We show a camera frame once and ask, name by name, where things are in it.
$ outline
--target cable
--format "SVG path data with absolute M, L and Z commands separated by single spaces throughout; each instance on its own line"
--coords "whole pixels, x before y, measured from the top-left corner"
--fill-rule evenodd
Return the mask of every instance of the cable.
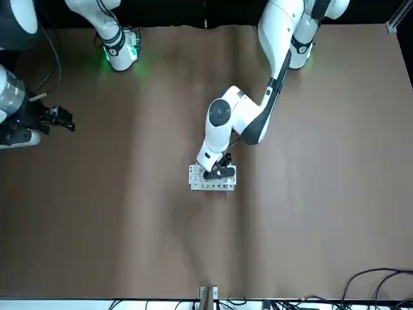
M 55 56 L 55 58 L 56 58 L 57 71 L 59 72 L 59 77 L 58 77 L 58 79 L 57 79 L 56 85 L 55 85 L 54 87 L 52 87 L 50 90 L 48 90 L 47 92 L 43 92 L 43 93 L 41 93 L 41 94 L 38 94 L 38 95 L 36 95 L 36 96 L 34 96 L 34 97 L 29 98 L 29 101 L 31 101 L 31 102 L 36 101 L 36 100 L 39 100 L 39 99 L 41 99 L 41 98 L 43 98 L 43 97 L 46 97 L 46 96 L 48 96 L 50 93 L 54 92 L 54 91 L 59 87 L 60 81 L 61 81 L 61 78 L 62 78 L 62 65 L 60 64 L 59 55 L 57 54 L 57 51 L 56 51 L 56 49 L 55 49 L 55 47 L 54 47 L 54 45 L 53 45 L 52 40 L 49 38 L 46 30 L 43 28 L 43 25 L 42 25 L 41 23 L 39 23 L 39 25 L 40 25 L 40 28 L 41 28 L 41 30 L 43 31 L 44 35 L 46 36 L 47 41 L 48 41 L 49 44 L 50 44 L 50 47 L 51 47 L 52 50 L 53 50 L 54 56 Z
M 351 309 L 351 307 L 353 306 L 352 304 L 345 306 L 343 302 L 342 302 L 341 304 L 337 304 L 337 303 L 335 303 L 335 302 L 332 302 L 331 300 L 325 299 L 325 298 L 320 297 L 320 296 L 317 296 L 317 295 L 309 295 L 309 296 L 301 299 L 297 304 L 295 304 L 295 305 L 294 305 L 294 307 L 296 307 L 295 309 L 299 309 L 298 305 L 301 305 L 302 303 L 307 302 L 307 301 L 310 300 L 310 299 L 318 299 L 318 300 L 321 300 L 321 301 L 323 301 L 323 302 L 326 303 L 326 304 L 330 304 L 330 305 L 332 305 L 333 307 L 335 306 L 335 307 L 336 307 L 337 309 L 339 309 L 339 310 L 349 310 L 349 309 Z
M 96 0 L 96 3 L 98 7 L 100 8 L 100 10 L 102 11 L 102 13 L 104 13 L 104 15 L 106 16 L 113 18 L 120 28 L 122 28 L 123 30 L 129 30 L 133 28 L 133 27 L 122 26 L 121 23 L 117 20 L 115 14 L 112 11 L 108 10 L 108 8 L 105 6 L 105 4 L 103 3 L 103 0 Z
M 228 150 L 230 147 L 233 147 L 235 144 L 237 144 L 238 141 L 239 141 L 239 139 L 241 139 L 241 137 L 238 137 L 237 140 L 235 140 L 234 142 L 231 142 L 230 145 L 227 147 L 227 150 Z
M 300 308 L 294 304 L 291 304 L 290 302 L 284 302 L 284 301 L 280 301 L 279 302 L 282 306 L 282 309 L 287 309 L 287 310 L 299 310 Z
M 119 305 L 123 300 L 122 299 L 115 299 L 109 306 L 108 310 L 113 310 L 117 305 Z
M 224 304 L 223 302 L 218 301 L 217 304 L 218 305 L 224 305 L 225 307 L 227 307 L 230 310 L 235 310 L 233 307 L 231 307 L 230 305 Z
M 232 304 L 232 305 L 245 305 L 246 303 L 247 303 L 247 300 L 245 299 L 245 297 L 243 297 L 243 299 L 244 299 L 244 301 L 243 302 L 240 302 L 240 303 L 237 303 L 237 302 L 233 302 L 233 301 L 231 301 L 231 300 L 227 300 L 227 302 L 229 302 L 230 304 Z
M 407 299 L 402 300 L 400 303 L 398 303 L 398 304 L 395 305 L 394 307 L 395 307 L 396 309 L 399 309 L 399 307 L 400 307 L 401 305 L 403 305 L 403 304 L 406 303 L 406 302 L 411 302 L 411 301 L 413 301 L 413 297 L 410 297 L 410 298 L 407 298 Z
M 287 310 L 290 310 L 290 309 L 292 309 L 292 304 L 290 304 L 290 303 L 283 303 L 283 302 L 281 302 L 281 301 L 275 301 L 275 300 L 271 300 L 271 305 L 272 305 L 272 307 L 275 309 L 275 310 L 284 310 L 284 308 L 285 309 L 287 309 Z
M 176 310 L 176 309 L 178 308 L 178 306 L 179 306 L 180 304 L 182 304 L 182 302 L 183 302 L 183 300 L 181 300 L 180 302 L 178 302 L 177 305 L 175 306 L 175 309 L 174 309 L 174 310 Z
M 395 269 L 395 268 L 373 268 L 373 269 L 367 269 L 367 270 L 361 271 L 359 273 L 356 273 L 346 283 L 346 286 L 345 286 L 344 291 L 343 291 L 343 296 L 341 297 L 341 305 L 344 304 L 344 299 L 346 297 L 348 287 L 349 287 L 350 283 L 355 278 L 357 278 L 358 276 L 361 276 L 362 274 L 373 273 L 373 272 L 376 272 L 376 271 L 394 271 L 394 272 L 406 272 L 406 273 L 412 273 L 413 274 L 413 270 L 409 270 L 409 269 L 402 270 L 402 269 Z
M 382 279 L 382 281 L 380 282 L 380 284 L 377 286 L 375 293 L 374 293 L 374 309 L 377 309 L 377 301 L 378 301 L 378 296 L 379 296 L 379 291 L 381 286 L 390 278 L 392 278 L 393 276 L 397 276 L 399 274 L 408 274 L 410 276 L 413 276 L 412 273 L 408 272 L 408 271 L 396 271 L 395 273 L 389 274 L 388 276 L 384 277 L 384 279 Z
M 56 38 L 57 41 L 57 55 L 59 55 L 60 57 L 60 50 L 61 50 L 61 41 L 60 41 L 60 37 L 56 32 L 55 26 L 52 22 L 52 20 L 50 19 L 49 15 L 46 13 L 46 10 L 41 6 L 41 13 L 46 17 L 47 21 L 49 22 L 50 26 L 52 27 L 53 30 L 53 34 Z M 57 63 L 55 63 L 55 65 L 53 66 L 53 68 L 50 70 L 50 72 L 46 75 L 46 77 L 38 84 L 38 86 L 36 86 L 33 89 L 33 92 L 37 92 L 46 82 L 47 80 L 50 78 L 50 76 L 52 76 L 54 74 L 54 72 L 57 69 Z

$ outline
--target brown mat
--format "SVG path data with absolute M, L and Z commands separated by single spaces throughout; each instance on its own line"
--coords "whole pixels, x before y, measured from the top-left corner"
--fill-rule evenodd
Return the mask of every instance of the brown mat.
M 60 35 L 62 84 L 45 102 L 77 130 L 0 152 L 2 296 L 194 298 L 213 283 L 221 297 L 337 298 L 362 269 L 412 267 L 413 93 L 384 26 L 321 28 L 265 140 L 234 147 L 226 194 L 191 192 L 188 165 L 213 99 L 235 84 L 261 101 L 269 65 L 252 28 L 145 29 L 120 74 L 92 30 Z M 19 71 L 34 86 L 52 65 L 44 43 Z M 408 280 L 384 292 L 405 297 Z

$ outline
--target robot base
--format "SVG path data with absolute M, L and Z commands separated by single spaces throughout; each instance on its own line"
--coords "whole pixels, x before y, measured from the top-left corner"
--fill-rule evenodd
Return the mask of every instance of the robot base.
M 122 72 L 137 60 L 139 47 L 141 44 L 141 35 L 131 30 L 122 30 L 125 34 L 125 43 L 121 49 L 116 52 L 110 46 L 106 46 L 105 52 L 107 60 L 115 71 Z
M 0 144 L 0 150 L 20 149 L 22 147 L 31 147 L 32 145 L 37 145 L 37 144 L 40 143 L 40 141 L 41 141 L 40 133 L 38 133 L 36 130 L 31 130 L 31 129 L 23 130 L 23 133 L 20 134 L 18 137 L 25 140 L 25 137 L 23 135 L 27 135 L 28 133 L 31 135 L 30 139 L 28 141 L 18 142 L 18 139 L 16 139 L 16 142 L 11 144 L 11 145 Z

